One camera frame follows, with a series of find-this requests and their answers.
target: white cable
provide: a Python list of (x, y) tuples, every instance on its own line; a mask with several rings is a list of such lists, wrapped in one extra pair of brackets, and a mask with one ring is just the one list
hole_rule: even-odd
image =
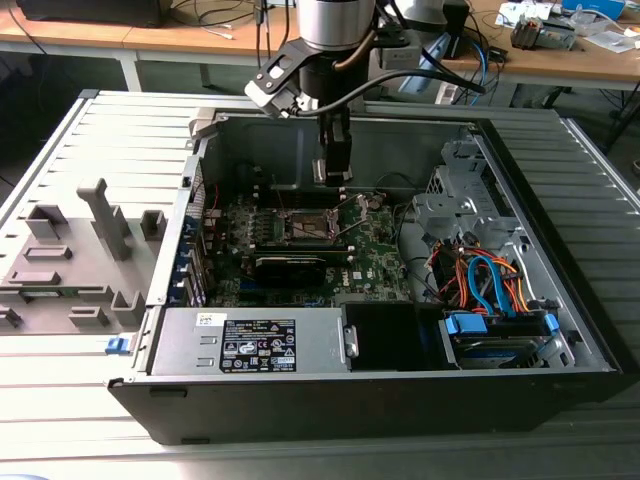
[[(575, 13), (575, 12), (577, 12), (577, 10), (567, 10), (567, 11), (568, 11), (568, 12), (571, 12), (571, 13)], [(594, 15), (596, 15), (596, 16), (598, 16), (598, 17), (602, 17), (602, 18), (604, 18), (604, 19), (606, 19), (606, 20), (609, 20), (609, 21), (610, 21), (610, 22), (611, 22), (611, 23), (612, 23), (612, 24), (613, 24), (617, 29), (622, 30), (623, 32), (626, 30), (626, 28), (625, 28), (625, 27), (623, 27), (623, 26), (622, 26), (622, 25), (620, 25), (618, 22), (616, 22), (613, 18), (611, 18), (611, 17), (610, 17), (610, 16), (608, 16), (608, 15), (605, 15), (605, 14), (604, 14), (604, 13), (602, 13), (602, 12), (599, 12), (599, 11), (597, 11), (597, 10), (590, 10), (590, 9), (589, 9), (589, 10), (582, 9), (582, 10), (581, 10), (581, 12), (583, 12), (583, 13), (593, 13)]]
[(211, 33), (212, 35), (218, 35), (219, 37), (226, 38), (227, 40), (234, 40), (233, 35), (231, 35), (230, 33), (216, 32), (215, 30), (211, 30), (208, 27), (200, 27), (200, 28), (202, 28), (205, 32)]

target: table leg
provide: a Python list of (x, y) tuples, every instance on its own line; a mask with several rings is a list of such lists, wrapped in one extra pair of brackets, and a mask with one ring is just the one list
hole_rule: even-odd
[(127, 82), (127, 89), (130, 92), (141, 92), (140, 77), (138, 77), (138, 68), (135, 59), (131, 57), (121, 57), (120, 66), (124, 74), (124, 80)]
[(211, 87), (211, 77), (209, 76), (209, 65), (200, 64), (200, 82), (205, 88)]

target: floor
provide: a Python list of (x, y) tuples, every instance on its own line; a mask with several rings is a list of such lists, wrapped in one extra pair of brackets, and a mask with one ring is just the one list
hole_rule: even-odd
[[(34, 71), (31, 77), (15, 72), (0, 84), (0, 201), (20, 180), (81, 89), (126, 89), (115, 60), (35, 56), (30, 61)], [(146, 91), (240, 94), (253, 69), (210, 67), (216, 91), (201, 86), (195, 64), (144, 62), (139, 72)], [(527, 88), (533, 95), (539, 91)], [(555, 108), (561, 116), (576, 119), (596, 144), (607, 137), (614, 108), (601, 92), (575, 90), (563, 94)], [(640, 188), (640, 178), (631, 167), (634, 160), (640, 159), (639, 139), (640, 122), (635, 122), (609, 153), (611, 162), (634, 189)]]

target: blue cable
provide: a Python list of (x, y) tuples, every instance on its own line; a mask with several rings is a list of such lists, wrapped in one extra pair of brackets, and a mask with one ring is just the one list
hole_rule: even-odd
[[(480, 54), (480, 60), (482, 61), (482, 79), (480, 80), (480, 85), (484, 85), (484, 82), (487, 79), (487, 70), (489, 70), (487, 57), (482, 51), (480, 45), (478, 45), (476, 42), (471, 42), (471, 44), (476, 48), (476, 50), (478, 50), (478, 53)], [(480, 94), (475, 96), (475, 98), (471, 101), (471, 105), (475, 105), (478, 101), (478, 98), (480, 98)]]
[(496, 298), (498, 299), (498, 306), (500, 310), (507, 314), (509, 317), (514, 317), (515, 312), (511, 308), (511, 304), (509, 303), (509, 298), (504, 294), (504, 290), (502, 290), (502, 278), (500, 276), (500, 269), (498, 266), (493, 263), (489, 257), (478, 256), (475, 257), (471, 262), (469, 262), (469, 268), (467, 269), (467, 278), (469, 279), (469, 290), (471, 291), (471, 295), (475, 297), (480, 304), (487, 309), (487, 313), (489, 315), (493, 315), (493, 307), (487, 302), (480, 292), (478, 292), (478, 287), (476, 287), (476, 266), (478, 262), (485, 262), (489, 266), (489, 270), (491, 271), (491, 276), (493, 277), (493, 287), (496, 291)]

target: black side panel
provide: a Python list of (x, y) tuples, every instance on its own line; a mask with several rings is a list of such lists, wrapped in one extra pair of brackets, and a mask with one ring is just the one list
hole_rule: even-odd
[(177, 445), (531, 430), (632, 383), (607, 373), (568, 377), (193, 384), (184, 397), (114, 382), (109, 391), (155, 441)]

